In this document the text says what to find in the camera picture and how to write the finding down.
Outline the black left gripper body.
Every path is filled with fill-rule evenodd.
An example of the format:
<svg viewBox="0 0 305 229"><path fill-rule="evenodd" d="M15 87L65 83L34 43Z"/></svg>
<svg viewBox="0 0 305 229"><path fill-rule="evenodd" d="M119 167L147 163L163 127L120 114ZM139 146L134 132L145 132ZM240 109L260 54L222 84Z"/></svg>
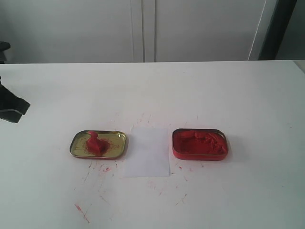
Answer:
<svg viewBox="0 0 305 229"><path fill-rule="evenodd" d="M29 107L30 103L17 97L0 83L0 118L2 120L18 123Z"/></svg>

